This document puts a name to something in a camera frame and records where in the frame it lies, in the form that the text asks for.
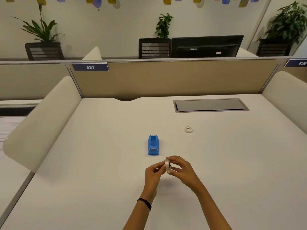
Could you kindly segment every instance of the black monitor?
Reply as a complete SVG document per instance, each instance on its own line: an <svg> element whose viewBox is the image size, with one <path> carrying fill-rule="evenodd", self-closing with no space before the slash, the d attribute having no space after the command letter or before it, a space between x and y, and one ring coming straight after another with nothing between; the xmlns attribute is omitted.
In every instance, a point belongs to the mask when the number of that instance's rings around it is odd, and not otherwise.
<svg viewBox="0 0 307 230"><path fill-rule="evenodd" d="M171 58L236 57L243 35L172 38Z"/></svg>

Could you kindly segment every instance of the potted plant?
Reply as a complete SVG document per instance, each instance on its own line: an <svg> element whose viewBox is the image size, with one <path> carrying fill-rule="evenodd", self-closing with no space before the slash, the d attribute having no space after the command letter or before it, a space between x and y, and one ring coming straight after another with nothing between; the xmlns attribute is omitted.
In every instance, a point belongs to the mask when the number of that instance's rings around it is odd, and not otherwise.
<svg viewBox="0 0 307 230"><path fill-rule="evenodd" d="M64 60L61 43L54 42L55 37L61 33L51 35L51 30L57 23L55 20L52 20L49 24L46 24L41 16L42 5L38 4L38 8L40 11L40 26L34 20L32 20L32 26L28 22L13 17L25 23L25 25L23 25L24 28L21 28L21 30L35 35L37 38L34 38L34 40L40 41L25 44L28 58L29 60Z"/></svg>
<svg viewBox="0 0 307 230"><path fill-rule="evenodd" d="M169 36L169 23L173 17L167 13L167 15L161 14L162 17L159 17L159 22L157 23L156 32L158 33L157 38L168 38Z"/></svg>
<svg viewBox="0 0 307 230"><path fill-rule="evenodd" d="M299 43L307 27L307 5L298 2L280 8L269 22L267 37L260 39L258 56L288 56L294 42Z"/></svg>

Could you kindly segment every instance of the paper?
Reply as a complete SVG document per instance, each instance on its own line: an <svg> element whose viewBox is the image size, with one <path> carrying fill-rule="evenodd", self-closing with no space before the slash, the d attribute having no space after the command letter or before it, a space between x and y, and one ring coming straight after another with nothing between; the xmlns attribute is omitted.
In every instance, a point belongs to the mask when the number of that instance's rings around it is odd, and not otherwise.
<svg viewBox="0 0 307 230"><path fill-rule="evenodd" d="M3 142L25 117L0 118L0 160L4 158Z"/></svg>

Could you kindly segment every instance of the blue sign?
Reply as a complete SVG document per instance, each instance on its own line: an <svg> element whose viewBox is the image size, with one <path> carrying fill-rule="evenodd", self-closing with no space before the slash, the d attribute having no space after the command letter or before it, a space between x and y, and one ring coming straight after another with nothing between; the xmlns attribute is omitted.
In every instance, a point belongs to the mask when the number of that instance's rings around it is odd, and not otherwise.
<svg viewBox="0 0 307 230"><path fill-rule="evenodd" d="M290 59L285 67L307 67L307 59Z"/></svg>
<svg viewBox="0 0 307 230"><path fill-rule="evenodd" d="M74 63L72 64L76 72L109 71L108 64L104 63Z"/></svg>

